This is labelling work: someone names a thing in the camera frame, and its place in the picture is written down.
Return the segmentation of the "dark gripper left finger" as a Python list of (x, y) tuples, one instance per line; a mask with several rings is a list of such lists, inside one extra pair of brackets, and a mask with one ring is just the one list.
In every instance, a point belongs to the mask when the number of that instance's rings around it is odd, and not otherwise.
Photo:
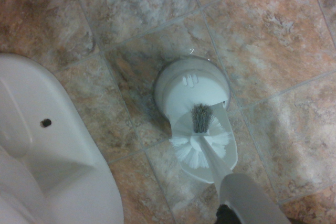
[(216, 213), (215, 224), (235, 224), (238, 217), (227, 205), (220, 205)]

